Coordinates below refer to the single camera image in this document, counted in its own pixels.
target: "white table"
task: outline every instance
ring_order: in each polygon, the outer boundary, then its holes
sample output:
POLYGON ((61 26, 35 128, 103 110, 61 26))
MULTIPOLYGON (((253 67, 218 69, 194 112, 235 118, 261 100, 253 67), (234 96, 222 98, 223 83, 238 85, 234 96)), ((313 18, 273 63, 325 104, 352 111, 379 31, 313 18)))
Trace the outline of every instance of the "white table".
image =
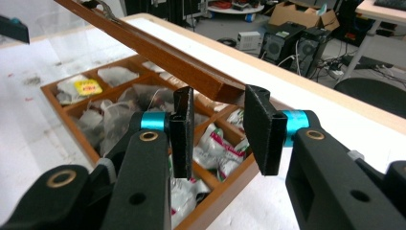
MULTIPOLYGON (((406 159, 404 119, 168 22, 150 21, 144 14, 137 17, 127 20, 239 81, 270 90, 274 98, 289 106, 315 111, 325 130, 349 149, 365 154, 367 162, 379 171, 385 172, 392 161, 406 159)), ((134 55, 99 30, 89 29, 88 35, 94 41, 94 67, 134 55)), ((39 89, 67 77, 57 62, 47 39, 0 48, 0 223, 47 170, 62 164, 80 164, 92 170, 39 89), (35 78, 40 78, 40 83, 31 81, 35 78)), ((284 186, 290 153, 290 148, 283 149, 278 176, 258 174, 209 229, 298 229, 284 186)))
MULTIPOLYGON (((371 29, 367 32, 367 35, 365 36, 364 40, 359 46, 358 51, 352 58, 346 73, 340 79, 340 81, 350 77, 350 74, 354 70, 359 59, 367 52, 373 37, 376 35, 376 30, 379 28, 379 25, 381 24, 382 21, 406 26, 406 11, 378 7, 373 4, 374 2, 375 0, 364 0, 355 10, 358 13, 362 13, 363 16, 368 17, 369 19, 375 20, 375 22, 373 23, 371 29)), ((391 39, 388 43, 382 43, 380 45, 382 47, 383 52, 389 52, 390 54, 400 52, 400 57, 398 57, 397 59, 400 59, 402 63, 405 63, 406 42, 391 39), (389 47, 391 43, 398 43, 396 47, 401 47, 401 49, 400 50, 396 48, 391 49, 391 47, 389 47)))

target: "wooden compartment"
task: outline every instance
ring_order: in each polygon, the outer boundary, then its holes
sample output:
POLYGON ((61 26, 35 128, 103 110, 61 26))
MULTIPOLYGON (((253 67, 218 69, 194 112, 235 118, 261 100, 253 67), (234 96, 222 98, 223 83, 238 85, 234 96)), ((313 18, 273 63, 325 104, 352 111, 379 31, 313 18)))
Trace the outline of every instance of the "wooden compartment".
MULTIPOLYGON (((168 81, 160 78, 156 73, 143 67, 142 63, 147 61, 140 56, 129 57, 122 59, 108 65, 102 66, 97 69, 83 72, 82 74, 90 79, 95 79, 101 85, 103 91, 99 95, 94 95, 81 102, 69 105, 59 104, 57 95, 57 82, 50 83, 42 86, 46 98, 49 100, 51 106, 58 114, 63 123, 70 130, 71 134, 78 141, 83 151, 89 156, 89 158, 96 163, 100 159, 100 155, 86 140, 84 134, 79 130, 73 121, 74 118, 81 116, 83 111, 86 110, 89 102, 94 102, 101 99, 109 99, 113 103, 117 101, 120 95, 131 85, 135 83, 149 84, 149 85, 162 85, 172 90, 176 89, 176 86, 170 84, 168 81), (107 68, 110 66, 122 66, 129 69, 132 72, 140 74, 138 79, 126 82, 116 87, 110 87, 107 83, 103 82, 98 76, 97 71, 101 68, 107 68)), ((215 113, 212 109, 208 108, 201 102, 195 101, 194 110, 197 113, 208 116, 209 120, 195 127, 194 131, 194 144, 200 140, 200 137, 206 130, 206 127, 210 123, 214 123, 217 127, 223 129, 224 139, 231 144, 236 145, 244 139, 244 134, 235 126, 229 124, 226 120, 227 117, 237 106, 228 105, 223 110, 215 113)), ((197 163, 193 162, 193 173, 201 178, 212 190, 211 193, 200 202, 196 208, 178 225, 176 229, 204 229, 210 225, 210 223, 227 207, 227 205, 237 196, 237 194, 248 184, 248 182, 258 173, 258 167, 255 164, 254 155, 248 154, 246 159, 235 169, 229 177, 223 182, 220 182, 216 176, 197 163)))

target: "table leg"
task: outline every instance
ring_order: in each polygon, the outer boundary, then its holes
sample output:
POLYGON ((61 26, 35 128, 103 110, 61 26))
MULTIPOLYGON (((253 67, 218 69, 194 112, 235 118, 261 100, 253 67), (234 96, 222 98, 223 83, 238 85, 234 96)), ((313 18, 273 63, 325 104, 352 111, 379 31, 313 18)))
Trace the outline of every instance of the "table leg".
POLYGON ((347 68, 346 73, 338 81, 342 81, 342 80, 347 79, 347 78, 350 77, 350 74, 354 70, 354 68, 355 68, 356 64, 358 63, 359 59, 362 57, 365 50, 370 45, 370 43, 372 41, 372 38, 376 35, 376 30, 378 29, 380 24, 381 24, 380 20, 376 20, 373 23, 371 29, 367 32, 367 35, 364 37, 364 40, 362 41, 361 45, 359 46, 358 51, 356 52, 356 54, 352 58, 351 63, 349 65, 349 67, 347 68))

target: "chair seat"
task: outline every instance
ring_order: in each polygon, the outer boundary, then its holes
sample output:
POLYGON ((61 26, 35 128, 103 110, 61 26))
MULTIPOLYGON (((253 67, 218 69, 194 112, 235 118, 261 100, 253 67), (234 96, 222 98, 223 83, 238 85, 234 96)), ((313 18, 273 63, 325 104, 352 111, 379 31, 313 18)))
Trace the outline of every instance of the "chair seat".
POLYGON ((334 89, 367 104, 406 118, 406 91, 380 80, 349 78, 334 89))

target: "yellow label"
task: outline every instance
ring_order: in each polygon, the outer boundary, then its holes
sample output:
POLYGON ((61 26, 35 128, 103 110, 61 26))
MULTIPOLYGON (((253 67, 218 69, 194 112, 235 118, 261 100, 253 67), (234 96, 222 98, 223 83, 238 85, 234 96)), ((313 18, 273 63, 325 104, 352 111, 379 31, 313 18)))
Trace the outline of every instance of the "yellow label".
POLYGON ((98 82, 95 80, 75 81, 75 88, 77 89, 79 95, 81 95, 81 96, 100 94, 102 92, 102 88, 99 86, 98 82))

